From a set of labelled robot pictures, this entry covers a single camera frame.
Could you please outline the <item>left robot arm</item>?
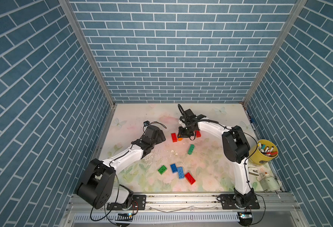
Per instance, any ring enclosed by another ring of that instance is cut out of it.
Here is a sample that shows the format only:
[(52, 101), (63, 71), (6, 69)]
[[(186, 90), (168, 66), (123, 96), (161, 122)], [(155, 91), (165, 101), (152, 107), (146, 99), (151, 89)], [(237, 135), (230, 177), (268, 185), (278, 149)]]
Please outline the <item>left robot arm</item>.
[(131, 146), (114, 157), (89, 162), (82, 173), (76, 194), (95, 209), (112, 204), (127, 209), (132, 204), (133, 191), (120, 183), (114, 186), (117, 175), (131, 164), (143, 159), (154, 147), (166, 140), (163, 131), (155, 126), (146, 127), (143, 135)]

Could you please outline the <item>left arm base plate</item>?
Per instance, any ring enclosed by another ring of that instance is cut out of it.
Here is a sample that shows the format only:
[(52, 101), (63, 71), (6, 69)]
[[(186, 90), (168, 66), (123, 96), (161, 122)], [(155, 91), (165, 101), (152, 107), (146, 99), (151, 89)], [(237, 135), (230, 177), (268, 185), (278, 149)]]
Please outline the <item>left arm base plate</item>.
[(144, 194), (129, 196), (124, 203), (108, 203), (106, 209), (108, 211), (132, 211), (133, 206), (135, 206), (134, 211), (143, 211), (145, 210), (146, 198), (147, 196)]

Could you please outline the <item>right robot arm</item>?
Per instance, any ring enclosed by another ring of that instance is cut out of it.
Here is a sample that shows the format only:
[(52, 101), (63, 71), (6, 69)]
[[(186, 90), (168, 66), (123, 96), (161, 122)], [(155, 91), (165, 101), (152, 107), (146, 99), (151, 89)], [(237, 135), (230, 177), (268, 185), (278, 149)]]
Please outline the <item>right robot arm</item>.
[(203, 131), (222, 140), (224, 155), (232, 163), (234, 171), (235, 204), (241, 209), (248, 207), (254, 200), (254, 189), (247, 173), (250, 145), (242, 128), (224, 126), (203, 114), (196, 116), (190, 109), (182, 112), (179, 123), (179, 138), (190, 138), (196, 131)]

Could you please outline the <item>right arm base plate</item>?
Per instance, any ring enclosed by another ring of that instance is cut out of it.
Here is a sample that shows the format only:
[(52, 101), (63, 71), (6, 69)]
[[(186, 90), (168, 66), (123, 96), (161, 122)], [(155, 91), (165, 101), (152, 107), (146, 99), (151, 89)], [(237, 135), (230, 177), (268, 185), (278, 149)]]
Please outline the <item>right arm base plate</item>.
[(216, 199), (221, 203), (223, 210), (258, 210), (261, 208), (255, 194), (248, 196), (221, 194)]

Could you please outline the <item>green long lego brick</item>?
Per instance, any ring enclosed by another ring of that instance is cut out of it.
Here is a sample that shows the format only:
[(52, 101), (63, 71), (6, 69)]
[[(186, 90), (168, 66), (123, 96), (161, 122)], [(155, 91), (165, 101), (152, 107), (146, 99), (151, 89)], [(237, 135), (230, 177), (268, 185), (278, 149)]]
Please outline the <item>green long lego brick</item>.
[(187, 154), (188, 154), (188, 155), (192, 155), (194, 149), (195, 149), (195, 146), (194, 146), (193, 144), (191, 144), (190, 147), (189, 147), (189, 149), (188, 149)]

